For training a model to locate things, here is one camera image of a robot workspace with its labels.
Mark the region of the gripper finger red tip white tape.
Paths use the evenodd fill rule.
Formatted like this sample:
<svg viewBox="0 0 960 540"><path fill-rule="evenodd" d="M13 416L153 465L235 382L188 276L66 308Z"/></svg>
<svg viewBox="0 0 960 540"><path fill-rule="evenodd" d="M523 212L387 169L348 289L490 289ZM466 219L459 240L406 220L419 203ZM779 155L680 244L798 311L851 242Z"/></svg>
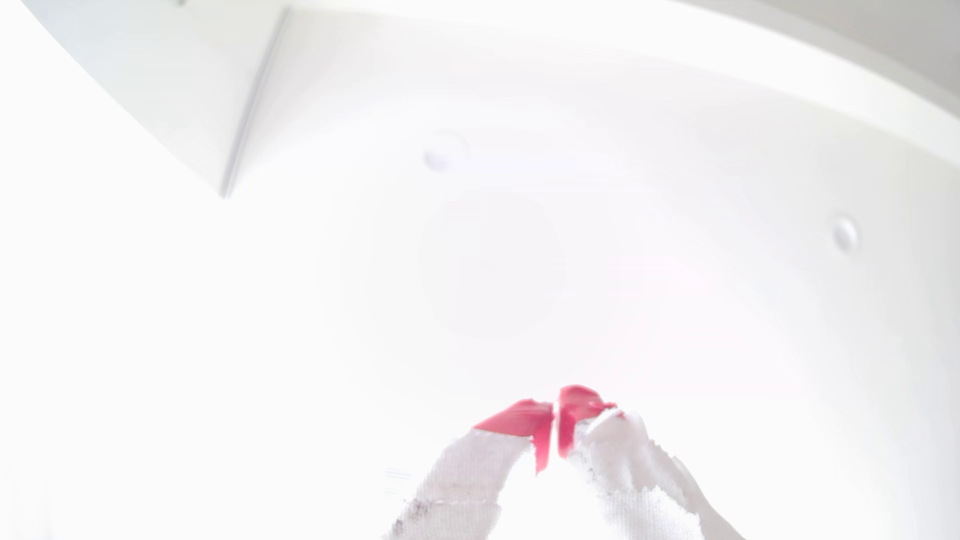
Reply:
<svg viewBox="0 0 960 540"><path fill-rule="evenodd" d="M546 470L554 404L521 399L474 424L433 463L386 532L387 539L487 539L499 498L526 456Z"/></svg>
<svg viewBox="0 0 960 540"><path fill-rule="evenodd" d="M616 539L742 539L642 417L582 385L558 392L558 454L578 473Z"/></svg>

